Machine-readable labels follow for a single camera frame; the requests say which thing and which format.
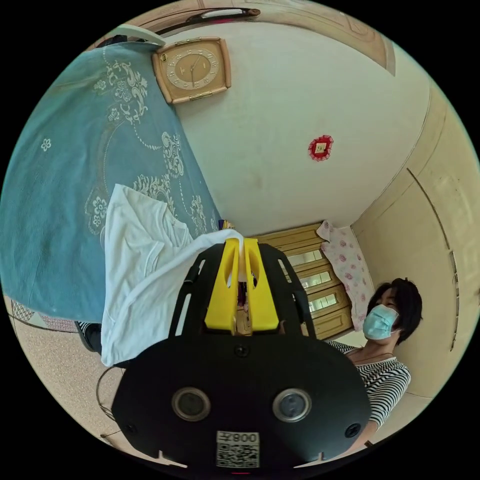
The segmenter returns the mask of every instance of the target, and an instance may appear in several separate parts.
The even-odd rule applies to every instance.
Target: glass panel
[[[307,276],[306,278],[301,278],[301,285],[304,289],[308,287],[313,287],[314,285],[321,285],[331,280],[330,273],[323,271],[322,273],[316,273],[312,276]]]
[[[322,253],[320,250],[308,251],[306,253],[300,253],[299,255],[292,255],[287,257],[292,267],[296,267],[301,264],[308,264],[315,260],[322,259]]]
[[[332,293],[330,295],[309,301],[308,307],[310,309],[310,312],[316,312],[317,310],[326,309],[327,307],[330,307],[331,305],[335,305],[337,303],[337,296]]]

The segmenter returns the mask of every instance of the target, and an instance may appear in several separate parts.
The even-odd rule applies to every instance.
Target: surgical mask
[[[370,340],[384,340],[390,337],[392,327],[399,314],[393,308],[377,305],[371,309],[363,322],[363,333]]]

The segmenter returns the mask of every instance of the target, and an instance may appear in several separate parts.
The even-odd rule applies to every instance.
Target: white cloth
[[[101,361],[107,367],[137,357],[169,335],[179,291],[197,256],[243,237],[235,230],[192,240],[167,204],[116,185],[106,213],[106,295]],[[183,325],[179,323],[176,334]]]
[[[351,301],[351,321],[357,332],[362,329],[370,298],[374,294],[372,281],[360,246],[350,230],[335,228],[325,220],[317,235],[325,241],[320,249],[343,283]]]

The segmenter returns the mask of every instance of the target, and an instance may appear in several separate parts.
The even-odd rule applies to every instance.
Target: floor
[[[99,377],[107,368],[101,363],[99,355],[85,349],[76,333],[45,330],[12,317],[10,321],[28,361],[41,382],[58,404],[85,430],[100,441],[107,442],[125,453],[166,465],[172,463],[161,456],[158,460],[152,460],[134,450],[124,435],[118,432],[118,425],[100,410],[95,390]],[[365,339],[361,332],[349,332],[338,340],[360,347]],[[106,407],[111,407],[121,378],[122,370],[114,368],[102,379],[99,397]],[[431,398],[406,393],[372,442],[379,442],[403,428],[430,401]]]

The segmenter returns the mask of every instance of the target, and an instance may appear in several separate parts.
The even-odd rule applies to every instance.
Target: screw
[[[234,350],[237,357],[245,358],[250,353],[250,349],[247,346],[236,345]]]
[[[345,430],[345,436],[348,439],[351,439],[354,437],[362,428],[362,426],[359,423],[352,423],[346,430]]]
[[[126,426],[126,429],[128,430],[128,432],[130,432],[133,435],[137,433],[137,429],[135,428],[135,425],[132,425],[131,423]]]

